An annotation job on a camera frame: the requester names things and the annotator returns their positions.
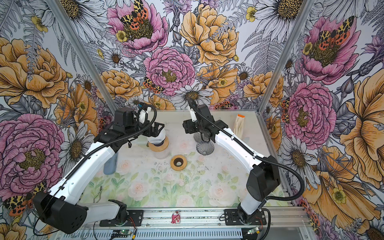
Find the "white paper coffee filter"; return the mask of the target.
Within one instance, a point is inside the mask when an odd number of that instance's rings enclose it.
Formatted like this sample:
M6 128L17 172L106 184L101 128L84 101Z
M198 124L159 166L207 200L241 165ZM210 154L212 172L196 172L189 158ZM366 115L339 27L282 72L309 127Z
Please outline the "white paper coffee filter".
M153 145L162 145L166 138L166 133L164 131L161 131L158 136L156 137L147 137L147 140L149 143Z

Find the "grey ribbed glass dripper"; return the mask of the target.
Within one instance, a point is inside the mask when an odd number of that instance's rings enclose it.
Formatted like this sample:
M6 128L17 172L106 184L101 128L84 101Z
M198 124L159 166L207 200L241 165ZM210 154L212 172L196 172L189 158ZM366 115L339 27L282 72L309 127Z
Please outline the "grey ribbed glass dripper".
M215 146L212 142L201 141L196 144L196 150L200 155L208 156L214 152Z

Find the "wooden dripper ring stand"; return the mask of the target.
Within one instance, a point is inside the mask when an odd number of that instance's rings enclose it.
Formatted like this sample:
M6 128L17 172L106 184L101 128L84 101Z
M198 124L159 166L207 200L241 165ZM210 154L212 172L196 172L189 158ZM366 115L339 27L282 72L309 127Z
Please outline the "wooden dripper ring stand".
M148 146L151 151L155 153L163 152L169 147L169 139L166 137L161 143L153 144L148 142Z

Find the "orange coffee filter pack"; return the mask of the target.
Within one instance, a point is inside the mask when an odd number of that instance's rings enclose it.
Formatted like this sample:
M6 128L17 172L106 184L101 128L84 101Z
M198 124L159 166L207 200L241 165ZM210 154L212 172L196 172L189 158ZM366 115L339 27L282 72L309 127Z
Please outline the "orange coffee filter pack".
M239 139L241 139L243 136L244 125L245 125L245 116L238 114L235 120L233 132Z

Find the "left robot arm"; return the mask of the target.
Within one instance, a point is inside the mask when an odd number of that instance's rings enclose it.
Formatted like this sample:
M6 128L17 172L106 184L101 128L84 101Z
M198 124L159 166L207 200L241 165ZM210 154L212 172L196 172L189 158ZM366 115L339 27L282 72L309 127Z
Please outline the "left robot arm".
M86 155L47 192L38 192L33 203L39 220L66 234L72 234L92 222L107 221L117 225L128 220L126 204L109 200L105 203L79 205L79 200L96 173L120 148L138 136L160 137L164 124L117 127L109 124L96 137Z

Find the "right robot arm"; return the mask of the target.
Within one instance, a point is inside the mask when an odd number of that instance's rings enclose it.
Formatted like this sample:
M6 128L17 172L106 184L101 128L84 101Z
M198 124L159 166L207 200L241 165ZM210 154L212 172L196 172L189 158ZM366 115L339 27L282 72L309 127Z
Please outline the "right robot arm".
M221 120L215 120L206 105L189 103L191 119L183 122L187 134L200 133L229 152L248 172L247 196L238 206L238 218L249 224L267 202L267 197L281 183L277 160L250 148Z

